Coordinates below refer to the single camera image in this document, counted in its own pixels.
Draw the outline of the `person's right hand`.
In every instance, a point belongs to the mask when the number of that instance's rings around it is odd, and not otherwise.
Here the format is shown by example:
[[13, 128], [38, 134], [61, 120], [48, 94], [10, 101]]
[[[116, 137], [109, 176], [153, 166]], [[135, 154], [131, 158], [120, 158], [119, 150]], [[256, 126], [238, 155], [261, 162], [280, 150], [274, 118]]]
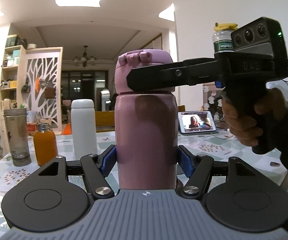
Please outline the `person's right hand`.
[[[272, 88], [268, 89], [267, 92], [265, 100], [254, 105], [253, 109], [258, 115], [272, 113], [275, 121], [283, 119], [288, 110], [288, 102], [282, 91], [278, 88]], [[256, 119], [242, 115], [225, 99], [222, 100], [222, 111], [230, 132], [237, 137], [240, 143], [250, 147], [258, 145], [258, 137], [263, 134], [263, 129], [256, 123]]]

